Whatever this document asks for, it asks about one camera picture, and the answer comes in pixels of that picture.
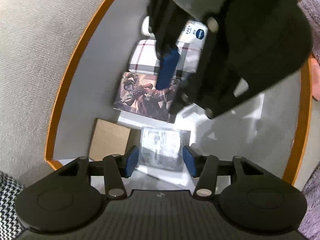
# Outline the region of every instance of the plaid box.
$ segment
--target plaid box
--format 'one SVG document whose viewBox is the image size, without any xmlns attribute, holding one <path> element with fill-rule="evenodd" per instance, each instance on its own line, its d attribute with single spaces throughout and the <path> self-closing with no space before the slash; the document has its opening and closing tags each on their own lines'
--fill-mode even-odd
<svg viewBox="0 0 320 240">
<path fill-rule="evenodd" d="M 139 41 L 129 62 L 129 71 L 133 73 L 155 75 L 160 70 L 160 61 L 156 56 L 156 40 Z M 180 59 L 173 77 L 184 79 L 189 73 L 196 72 L 201 50 L 190 43 L 177 43 Z"/>
</svg>

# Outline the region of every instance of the beige fabric surface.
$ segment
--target beige fabric surface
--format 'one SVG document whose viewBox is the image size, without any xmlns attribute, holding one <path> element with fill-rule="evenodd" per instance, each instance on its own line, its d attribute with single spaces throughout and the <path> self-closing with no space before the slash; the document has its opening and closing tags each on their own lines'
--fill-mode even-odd
<svg viewBox="0 0 320 240">
<path fill-rule="evenodd" d="M 0 170 L 24 185 L 49 174 L 52 106 L 78 39 L 103 0 L 0 0 Z"/>
</svg>

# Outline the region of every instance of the clear plastic package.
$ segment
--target clear plastic package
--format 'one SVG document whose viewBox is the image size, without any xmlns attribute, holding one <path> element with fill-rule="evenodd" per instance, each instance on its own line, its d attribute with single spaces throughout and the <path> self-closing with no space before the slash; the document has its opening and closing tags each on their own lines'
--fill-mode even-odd
<svg viewBox="0 0 320 240">
<path fill-rule="evenodd" d="M 182 171 L 181 131 L 143 128 L 139 164 L 168 171 Z"/>
</svg>

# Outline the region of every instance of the black circular pad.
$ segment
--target black circular pad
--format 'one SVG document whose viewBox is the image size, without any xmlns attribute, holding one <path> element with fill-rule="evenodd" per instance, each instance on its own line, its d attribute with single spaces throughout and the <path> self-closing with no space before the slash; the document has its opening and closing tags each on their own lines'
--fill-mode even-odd
<svg viewBox="0 0 320 240">
<path fill-rule="evenodd" d="M 282 232 L 297 227 L 307 210 L 296 188 L 267 175 L 247 176 L 226 187 L 219 207 L 231 222 L 256 232 Z"/>
<path fill-rule="evenodd" d="M 228 62 L 250 84 L 279 81 L 298 70 L 312 48 L 311 28 L 297 0 L 229 0 Z"/>
<path fill-rule="evenodd" d="M 40 192 L 28 189 L 18 195 L 15 210 L 22 225 L 31 230 L 71 231 L 97 217 L 102 206 L 99 191 L 90 185 L 62 183 Z"/>
</svg>

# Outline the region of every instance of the purple fuzzy blanket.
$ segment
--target purple fuzzy blanket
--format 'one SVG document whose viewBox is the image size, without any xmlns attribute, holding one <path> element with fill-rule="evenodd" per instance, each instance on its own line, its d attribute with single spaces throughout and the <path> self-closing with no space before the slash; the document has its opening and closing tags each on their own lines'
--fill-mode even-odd
<svg viewBox="0 0 320 240">
<path fill-rule="evenodd" d="M 320 0 L 302 0 L 298 5 L 311 25 L 313 34 L 312 53 L 316 60 L 320 62 Z"/>
<path fill-rule="evenodd" d="M 305 184 L 302 193 L 308 202 L 308 209 L 299 231 L 310 240 L 320 239 L 320 166 Z"/>
</svg>

